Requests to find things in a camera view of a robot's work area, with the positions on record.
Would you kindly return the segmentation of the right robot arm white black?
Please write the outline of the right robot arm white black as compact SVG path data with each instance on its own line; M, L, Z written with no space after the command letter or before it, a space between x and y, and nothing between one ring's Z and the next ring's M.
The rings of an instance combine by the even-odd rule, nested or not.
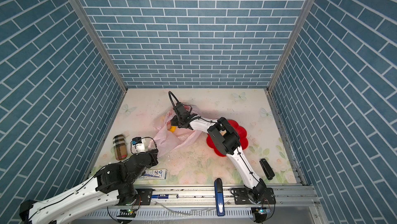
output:
M240 142L238 131L230 122L221 117L217 120L208 120L188 110L181 102L172 103L175 117L171 119L171 125L178 128L186 128L193 131L205 132L209 135L215 148L222 155L230 159L239 172L248 199L254 204L276 204L272 189L268 188L263 179L254 171L248 159L245 157Z

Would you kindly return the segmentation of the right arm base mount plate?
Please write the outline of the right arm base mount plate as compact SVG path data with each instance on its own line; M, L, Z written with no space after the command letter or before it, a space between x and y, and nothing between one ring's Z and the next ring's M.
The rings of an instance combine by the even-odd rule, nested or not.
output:
M265 193L260 197L258 203L254 203L248 196L248 189L245 187L231 188L230 192L234 198L236 205L247 205L247 204L276 204L276 198L272 188L267 188Z

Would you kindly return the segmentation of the pink plastic fruit bag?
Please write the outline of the pink plastic fruit bag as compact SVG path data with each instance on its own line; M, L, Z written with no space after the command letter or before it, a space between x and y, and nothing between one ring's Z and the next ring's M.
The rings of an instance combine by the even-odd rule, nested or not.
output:
M174 116L176 116L174 110L169 108L159 114L153 121L156 131L154 140L157 144L158 158L167 155L173 150L192 145L202 133L202 131L193 131L178 127L175 132L170 132L171 119Z

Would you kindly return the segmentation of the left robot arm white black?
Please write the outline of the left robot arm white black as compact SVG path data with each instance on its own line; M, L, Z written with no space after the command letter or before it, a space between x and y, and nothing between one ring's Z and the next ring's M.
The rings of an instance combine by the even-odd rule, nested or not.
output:
M158 165L158 149L133 154L124 162L108 164L81 184L42 201L27 200L19 208L25 224L67 224L98 209L132 205L141 198L134 182Z

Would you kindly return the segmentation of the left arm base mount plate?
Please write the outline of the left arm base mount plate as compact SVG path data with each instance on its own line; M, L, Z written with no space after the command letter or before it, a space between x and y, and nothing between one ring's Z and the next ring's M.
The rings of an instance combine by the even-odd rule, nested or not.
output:
M152 195L153 195L152 188L138 188L136 189L136 206L149 206L151 204Z

